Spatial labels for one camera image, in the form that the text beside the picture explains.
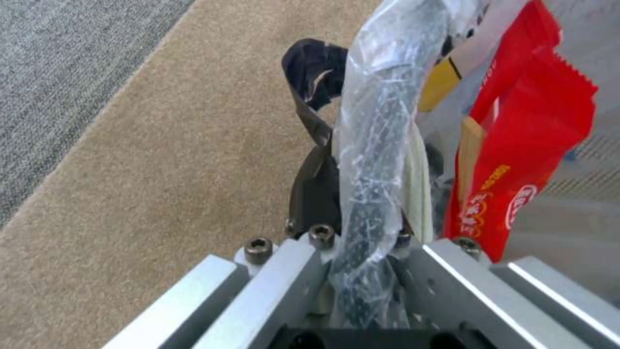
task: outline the floor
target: floor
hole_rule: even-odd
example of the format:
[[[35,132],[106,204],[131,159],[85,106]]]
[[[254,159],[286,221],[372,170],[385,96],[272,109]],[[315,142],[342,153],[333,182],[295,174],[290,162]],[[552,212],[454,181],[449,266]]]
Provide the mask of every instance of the floor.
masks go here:
[[[0,2],[0,228],[192,2]]]
[[[280,58],[377,3],[196,0],[0,234],[0,347],[100,347],[207,254],[281,240],[312,143]]]

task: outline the plastic bag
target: plastic bag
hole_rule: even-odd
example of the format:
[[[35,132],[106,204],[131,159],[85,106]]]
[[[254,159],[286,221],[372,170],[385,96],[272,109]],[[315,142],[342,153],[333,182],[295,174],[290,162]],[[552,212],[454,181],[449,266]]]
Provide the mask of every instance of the plastic bag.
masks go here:
[[[386,260],[402,225],[407,133],[448,33],[464,37],[480,10],[474,0],[385,0],[349,50],[336,128],[343,243],[330,271],[335,326],[408,326]]]

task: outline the red wrapper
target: red wrapper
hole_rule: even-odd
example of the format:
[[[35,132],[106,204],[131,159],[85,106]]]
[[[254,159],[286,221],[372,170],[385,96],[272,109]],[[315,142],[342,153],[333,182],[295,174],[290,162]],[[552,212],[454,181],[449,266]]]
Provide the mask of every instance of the red wrapper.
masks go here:
[[[548,12],[538,6],[539,1],[526,6],[523,11],[529,12],[521,13],[502,39],[472,109],[486,137],[471,188],[465,202],[459,202],[455,178],[446,215],[445,235],[473,238],[492,261],[501,259],[519,209],[543,189],[564,154],[592,127],[596,87],[553,52],[559,36],[548,40],[553,35],[547,35],[532,44],[541,32],[523,29],[520,20],[526,21],[525,27],[536,26],[529,16],[538,18],[539,27],[554,28],[541,20],[549,18]]]

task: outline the bolt head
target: bolt head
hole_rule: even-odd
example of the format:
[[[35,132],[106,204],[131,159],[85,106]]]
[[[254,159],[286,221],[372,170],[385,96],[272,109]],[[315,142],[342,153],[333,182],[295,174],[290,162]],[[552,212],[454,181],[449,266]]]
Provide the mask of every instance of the bolt head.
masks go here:
[[[310,244],[319,250],[328,250],[334,246],[334,228],[327,224],[315,224],[308,230]]]
[[[407,246],[410,241],[411,234],[408,231],[401,229],[401,231],[398,232],[398,236],[396,237],[396,244],[394,245],[394,248]]]
[[[273,243],[266,237],[251,238],[244,246],[246,260],[252,264],[262,265],[273,253]]]
[[[456,237],[454,238],[453,242],[459,245],[463,252],[474,257],[475,259],[478,259],[478,257],[480,257],[482,248],[480,247],[480,244],[474,239],[469,237]]]
[[[284,222],[284,233],[286,236],[293,236],[295,234],[295,220],[292,218],[287,218]]]

